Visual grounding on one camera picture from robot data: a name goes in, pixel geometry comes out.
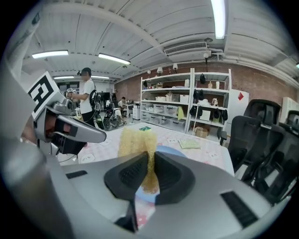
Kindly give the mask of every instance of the office chair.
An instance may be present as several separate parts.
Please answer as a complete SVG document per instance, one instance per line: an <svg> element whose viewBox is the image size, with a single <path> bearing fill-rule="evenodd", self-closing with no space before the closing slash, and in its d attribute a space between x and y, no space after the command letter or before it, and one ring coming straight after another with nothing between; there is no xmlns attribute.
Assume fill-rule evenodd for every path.
<svg viewBox="0 0 299 239"><path fill-rule="evenodd" d="M274 102L254 99L244 116L232 121L228 151L236 176L249 185L258 167L271 158L284 138L284 129L276 125L279 110Z"/></svg>
<svg viewBox="0 0 299 239"><path fill-rule="evenodd" d="M271 160L258 168L254 182L254 188L272 204L292 193L299 176L299 112L290 111L285 124L279 125L285 138Z"/></svg>

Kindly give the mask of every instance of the white shelving unit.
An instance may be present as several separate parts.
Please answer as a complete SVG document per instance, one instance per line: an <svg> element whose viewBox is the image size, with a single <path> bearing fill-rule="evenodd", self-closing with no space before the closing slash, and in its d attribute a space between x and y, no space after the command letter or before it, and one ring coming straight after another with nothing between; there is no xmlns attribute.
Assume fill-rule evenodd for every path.
<svg viewBox="0 0 299 239"><path fill-rule="evenodd" d="M153 78L149 78L149 79L141 79L141 86L140 86L141 112L142 113L153 114L153 115L161 115L161 116L171 118L172 120L178 120L176 117L173 117L172 115L147 111L147 110L142 108L142 104L143 103L153 103L153 104L160 104L160 105L188 106L187 112L189 112L190 111L190 105L191 105L192 88L191 87L172 87L172 88L160 88L160 89L142 89L144 87L143 82L147 81L147 84L149 84L149 85L156 84L156 83L163 83L164 85L166 85L167 82L177 82L177 81L184 81L185 82L186 79L189 79L190 80L190 86L191 86L191 84L193 82L192 77L194 77L194 69L190 68L190 72L188 72L188 73L179 73L179 74L172 74L172 75L167 75L167 76L153 77ZM157 101L157 100L142 99L142 95L146 92L148 92L150 94L163 93L163 92L165 92L165 93L172 92L173 94L185 94L185 95L189 95L189 100L188 100L187 103L182 103L182 102L173 102L173 101ZM189 114L187 114L187 116L183 117L182 120L185 120L185 127L184 127L183 130L178 130L179 132L185 133L187 131L188 117L189 117ZM161 127L165 127L165 128L168 128L168 129L173 129L173 128L168 127L168 126L155 124L155 123L152 123L152 122L151 122L151 124L158 125L158 126L161 126Z"/></svg>
<svg viewBox="0 0 299 239"><path fill-rule="evenodd" d="M197 81L199 81L201 74L204 74L206 77L206 85L209 84L210 81L219 81L220 83L224 84L224 89L214 89L214 88L210 89L210 88L197 87ZM217 97L217 96L224 97L223 106L213 106L213 105L201 106L203 108L203 110L219 109L221 112L223 110L228 111L229 105L230 105L229 102L231 100L229 97L229 92L232 89L231 69L228 70L228 73L195 72L194 75L195 75L194 81L193 81L192 85L190 85L192 88L192 92L194 90L203 90L204 95L209 94L209 95L215 95L215 97ZM191 96L191 105L197 107L197 104L193 103L193 94ZM219 128L219 127L225 128L225 126L226 126L226 122L224 124L222 123L222 118L221 118L220 122L213 122L212 120L206 121L206 120L201 120L200 118L195 119L195 116L190 116L188 118L187 133L191 134L191 135L193 134L192 128L190 128L191 121L202 123L202 124L207 124L207 125L210 125L210 126L216 127L216 128ZM218 141L218 138L216 135L208 135L207 139Z"/></svg>
<svg viewBox="0 0 299 239"><path fill-rule="evenodd" d="M197 87L197 81L199 81L200 75L204 74L206 77L206 85L210 81L219 81L220 83L222 82L222 85L224 84L224 89L209 89L209 88L198 88ZM160 89L143 89L143 82L147 81L148 85L151 84L156 84L156 83L167 83L167 82L175 82L175 81L184 81L186 79L190 79L190 87L184 88L184 87L175 87L175 88L160 88ZM157 112L151 112L148 110L145 110L142 108L143 103L153 103L153 104L161 104L161 105L176 105L176 106L188 106L187 110L187 115L183 118L183 120L186 121L185 123L185 129L184 133L186 134L192 134L192 129L190 129L190 122L195 121L203 124L208 124L211 125L212 127L220 127L224 128L225 124L222 124L221 122L213 122L212 120L206 121L206 120L201 120L201 119L195 119L195 117L191 116L189 114L190 109L192 106L197 106L197 104L193 103L193 92L194 90L203 90L204 94L209 94L209 95L215 95L215 98L217 96L224 97L223 100L223 105L222 106L213 106L213 105L206 105L202 106L203 110L212 110L218 108L219 110L227 110L229 108L229 92L232 89L232 80L231 80L231 70L228 70L228 73L218 73L218 72L195 72L194 68L190 68L189 73L180 73L180 74L173 74L173 75L167 75L167 76L159 76L159 77L153 77L153 78L148 78L148 79L142 79L141 78L141 87L140 87L140 95L141 95L141 112L142 113L148 113L148 114L154 114L154 115L161 115L161 116L166 116L166 117L173 117L168 114L164 113L157 113ZM172 102L172 101L156 101L156 100L145 100L142 99L142 95L144 93L150 93L150 94L155 94L155 93L162 93L162 92L172 92L174 94L188 94L189 95L189 101L188 103L181 103L181 102ZM165 128L170 128L164 125L160 125L157 123L152 123L154 125L158 125L161 127ZM216 140L217 137L214 135L208 136L208 139L213 139Z"/></svg>

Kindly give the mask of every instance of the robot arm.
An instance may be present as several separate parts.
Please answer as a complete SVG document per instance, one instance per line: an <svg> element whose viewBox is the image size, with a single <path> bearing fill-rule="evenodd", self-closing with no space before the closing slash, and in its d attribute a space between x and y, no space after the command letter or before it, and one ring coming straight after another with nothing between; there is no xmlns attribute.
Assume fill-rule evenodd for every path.
<svg viewBox="0 0 299 239"><path fill-rule="evenodd" d="M71 116L72 102L66 99L48 72L40 76L28 90L36 106L32 112L38 147L46 154L78 154L87 142L105 141L105 132ZM46 134L47 115L56 117L51 137ZM64 131L64 125L70 127Z"/></svg>

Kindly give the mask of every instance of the white t-shirt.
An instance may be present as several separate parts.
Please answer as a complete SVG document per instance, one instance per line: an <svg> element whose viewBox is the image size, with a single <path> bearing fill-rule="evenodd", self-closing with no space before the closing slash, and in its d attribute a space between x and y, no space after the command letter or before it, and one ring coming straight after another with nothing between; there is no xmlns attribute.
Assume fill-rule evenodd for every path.
<svg viewBox="0 0 299 239"><path fill-rule="evenodd" d="M114 108L114 113L115 116L121 116L121 111L119 110L119 108Z"/></svg>
<svg viewBox="0 0 299 239"><path fill-rule="evenodd" d="M84 87L83 87L83 94L88 94L95 90L94 88L94 83L91 79L85 82ZM89 102L89 96L87 97L86 100L81 100L80 101L80 111L82 114L88 113L90 111L93 111L90 102Z"/></svg>
<svg viewBox="0 0 299 239"><path fill-rule="evenodd" d="M118 102L118 106L119 106L119 107L122 107L122 105L123 105L123 102L122 102L122 100L120 100L120 101Z"/></svg>

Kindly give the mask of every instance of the table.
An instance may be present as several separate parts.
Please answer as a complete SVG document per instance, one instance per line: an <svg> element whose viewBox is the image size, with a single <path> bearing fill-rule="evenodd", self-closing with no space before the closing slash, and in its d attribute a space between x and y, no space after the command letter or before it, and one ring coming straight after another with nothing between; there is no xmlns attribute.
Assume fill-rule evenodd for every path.
<svg viewBox="0 0 299 239"><path fill-rule="evenodd" d="M157 145L164 145L174 148L183 153L187 158L207 163L235 175L228 149L215 141L202 139L196 136L155 126L149 123L138 123L127 126L139 130L142 127L150 127L157 134ZM102 143L88 143L79 154L79 163L89 163L116 158L123 127L106 132L107 138ZM178 140L195 139L200 143L201 149L182 149Z"/></svg>
<svg viewBox="0 0 299 239"><path fill-rule="evenodd" d="M128 104L123 104L123 106L127 107L127 118L129 118L129 107L130 107L130 106L134 106L134 104L130 104L130 105L128 105Z"/></svg>

